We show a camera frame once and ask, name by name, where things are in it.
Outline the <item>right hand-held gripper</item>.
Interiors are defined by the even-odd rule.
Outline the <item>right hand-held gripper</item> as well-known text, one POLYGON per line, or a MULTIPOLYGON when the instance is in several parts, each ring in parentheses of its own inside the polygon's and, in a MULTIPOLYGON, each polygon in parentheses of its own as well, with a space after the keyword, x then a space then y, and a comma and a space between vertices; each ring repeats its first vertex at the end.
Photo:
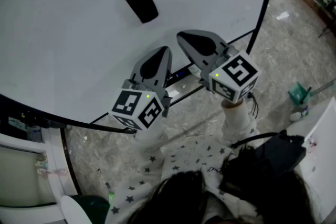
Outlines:
POLYGON ((255 86, 261 71, 245 51, 227 46, 210 31, 183 30, 176 37, 190 62, 202 70, 200 83, 207 90, 237 103, 255 86))

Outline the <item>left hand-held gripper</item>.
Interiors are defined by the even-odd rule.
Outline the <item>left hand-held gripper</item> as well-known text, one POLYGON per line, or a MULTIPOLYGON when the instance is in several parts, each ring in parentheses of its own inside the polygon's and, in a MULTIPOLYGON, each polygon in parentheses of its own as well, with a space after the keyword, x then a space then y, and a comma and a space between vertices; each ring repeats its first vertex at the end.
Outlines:
POLYGON ((131 72, 133 81, 126 80, 116 89, 109 114, 123 126, 139 131, 149 130, 155 122, 167 117, 172 98, 163 88, 170 77, 171 65, 172 53, 167 46, 146 54, 131 72), (154 91, 139 83, 163 88, 154 91))

